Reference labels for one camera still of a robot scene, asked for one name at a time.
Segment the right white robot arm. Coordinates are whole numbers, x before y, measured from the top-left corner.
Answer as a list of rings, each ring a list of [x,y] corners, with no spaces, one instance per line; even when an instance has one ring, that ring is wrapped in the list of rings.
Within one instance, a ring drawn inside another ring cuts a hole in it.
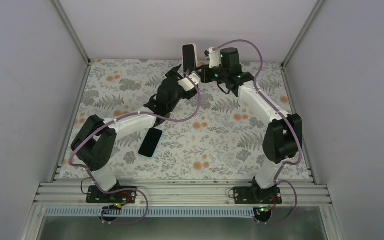
[[[255,175],[251,198],[258,204],[270,197],[269,188],[277,185],[286,165],[298,165],[303,154],[302,118],[278,106],[261,88],[257,76],[243,71],[237,48],[211,47],[204,52],[208,64],[200,67],[203,83],[224,84],[225,94],[232,93],[253,108],[267,122],[262,149],[267,160]]]

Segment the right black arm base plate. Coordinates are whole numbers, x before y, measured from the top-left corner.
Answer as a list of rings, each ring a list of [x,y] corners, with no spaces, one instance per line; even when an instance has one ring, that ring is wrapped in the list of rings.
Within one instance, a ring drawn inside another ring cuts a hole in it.
[[[276,185],[267,189],[252,186],[237,186],[233,189],[236,205],[269,205],[282,204],[282,194]]]

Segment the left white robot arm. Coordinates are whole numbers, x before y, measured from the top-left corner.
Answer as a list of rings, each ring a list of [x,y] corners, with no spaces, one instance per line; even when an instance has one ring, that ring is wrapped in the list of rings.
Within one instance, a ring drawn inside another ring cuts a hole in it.
[[[109,161],[117,138],[131,133],[154,129],[165,121],[176,122],[170,117],[180,100],[198,96],[198,85],[207,76],[202,70],[178,74],[178,67],[172,68],[149,102],[135,112],[113,118],[90,116],[71,143],[72,156],[68,162],[87,171],[99,189],[99,196],[111,203],[119,197],[118,180],[112,172]]]

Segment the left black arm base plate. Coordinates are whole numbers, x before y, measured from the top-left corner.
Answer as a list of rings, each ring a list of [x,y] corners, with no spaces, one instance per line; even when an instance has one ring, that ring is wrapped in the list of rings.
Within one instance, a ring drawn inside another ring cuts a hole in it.
[[[101,192],[97,186],[92,185],[88,188],[85,201],[87,203],[96,204],[134,204],[137,196],[136,186],[115,186],[110,191],[118,191],[116,193],[107,194]]]

